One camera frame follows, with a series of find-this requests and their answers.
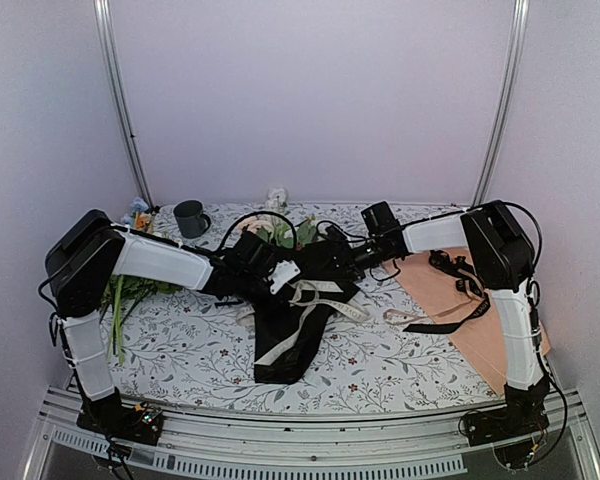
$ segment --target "vertical metal post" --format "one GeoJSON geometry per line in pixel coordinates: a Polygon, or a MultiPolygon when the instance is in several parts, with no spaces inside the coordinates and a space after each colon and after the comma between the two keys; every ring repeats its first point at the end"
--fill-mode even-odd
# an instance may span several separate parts
{"type": "Polygon", "coordinates": [[[116,53],[116,45],[113,36],[113,27],[111,25],[111,13],[109,10],[109,0],[95,0],[96,22],[98,24],[98,33],[100,35],[100,45],[104,55],[105,66],[109,75],[111,91],[118,112],[118,120],[122,128],[127,155],[129,157],[129,165],[133,180],[136,184],[138,194],[144,198],[147,203],[153,207],[153,198],[149,191],[149,185],[144,175],[144,169],[140,162],[138,146],[136,145],[136,136],[133,133],[131,126],[131,117],[125,100],[124,89],[122,88],[122,78],[120,75],[120,65],[118,64],[118,56],[116,53]]]}
{"type": "Polygon", "coordinates": [[[484,202],[491,183],[491,177],[496,166],[500,144],[504,136],[504,130],[509,113],[509,104],[513,95],[513,87],[518,73],[518,65],[522,57],[522,47],[524,44],[524,33],[527,27],[527,12],[529,10],[529,0],[515,0],[513,11],[513,23],[511,25],[511,37],[509,39],[509,53],[507,55],[507,64],[502,82],[502,91],[500,92],[500,102],[496,113],[496,119],[493,123],[491,138],[487,147],[487,155],[482,166],[480,181],[473,196],[472,205],[479,205],[484,202]]]}

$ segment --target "mug handle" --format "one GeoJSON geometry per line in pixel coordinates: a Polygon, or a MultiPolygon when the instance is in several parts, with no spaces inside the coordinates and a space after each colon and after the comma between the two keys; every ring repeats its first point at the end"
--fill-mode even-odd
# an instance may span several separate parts
{"type": "Polygon", "coordinates": [[[207,232],[207,230],[209,230],[209,228],[211,228],[211,218],[206,213],[203,213],[202,215],[200,215],[200,218],[202,218],[205,222],[207,222],[207,226],[202,231],[202,233],[204,234],[207,232]]]}

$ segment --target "table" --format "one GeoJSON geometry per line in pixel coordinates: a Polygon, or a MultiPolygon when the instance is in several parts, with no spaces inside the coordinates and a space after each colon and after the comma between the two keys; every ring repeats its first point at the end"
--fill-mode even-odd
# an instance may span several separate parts
{"type": "MultiPolygon", "coordinates": [[[[366,233],[360,211],[368,205],[296,204],[294,223],[314,216],[352,233],[366,233]]],[[[214,248],[231,223],[258,204],[207,205],[207,233],[189,245],[214,248]]],[[[450,206],[392,205],[401,222],[448,211],[450,206]]],[[[179,232],[173,207],[163,207],[156,231],[179,232]]],[[[385,273],[379,269],[376,276],[385,273]]],[[[422,314],[395,281],[367,277],[354,300],[372,319],[356,324],[333,315],[320,350],[304,377],[293,385],[253,380],[254,331],[238,326],[235,306],[216,307],[216,298],[191,291],[145,299],[124,324],[126,360],[109,366],[123,394],[173,404],[248,412],[324,415],[386,413],[464,406],[496,399],[495,393],[446,336],[403,333],[388,325],[388,308],[422,314]]],[[[102,322],[106,340],[111,316],[102,322]]]]}

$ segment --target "gray mug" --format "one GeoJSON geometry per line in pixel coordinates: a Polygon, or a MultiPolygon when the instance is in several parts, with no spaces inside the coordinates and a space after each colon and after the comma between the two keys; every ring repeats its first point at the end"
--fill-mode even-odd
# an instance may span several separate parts
{"type": "Polygon", "coordinates": [[[179,203],[173,209],[173,216],[183,238],[198,238],[211,226],[211,219],[202,213],[202,203],[197,200],[179,203]]]}

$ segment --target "robotic arm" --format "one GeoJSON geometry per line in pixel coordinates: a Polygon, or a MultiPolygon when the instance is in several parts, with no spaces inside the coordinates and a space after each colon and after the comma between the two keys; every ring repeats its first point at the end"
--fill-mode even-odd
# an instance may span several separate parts
{"type": "Polygon", "coordinates": [[[319,271],[319,279],[350,281],[387,260],[468,247],[476,276],[491,290],[500,313],[508,358],[507,406],[490,420],[480,414],[467,416],[464,422],[472,432],[470,442],[493,442],[529,433],[539,425],[546,427],[542,410],[549,386],[536,358],[540,329],[532,298],[534,250],[506,205],[492,202],[400,225],[382,202],[364,210],[362,216],[369,241],[353,249],[332,236],[313,249],[295,252],[245,232],[234,247],[212,252],[114,225],[96,210],[87,213],[47,255],[49,278],[41,285],[50,285],[57,302],[58,320],[52,335],[59,330],[65,358],[75,369],[83,397],[78,425],[154,445],[161,431],[159,411],[122,405],[108,369],[98,308],[111,275],[150,278],[217,297],[236,295],[256,309],[271,312],[288,304],[281,294],[283,286],[303,278],[312,265],[321,265],[320,270],[314,269],[314,277],[319,271]],[[320,262],[313,261],[316,255],[322,255],[320,262]],[[326,270],[325,258],[330,262],[326,270]]]}

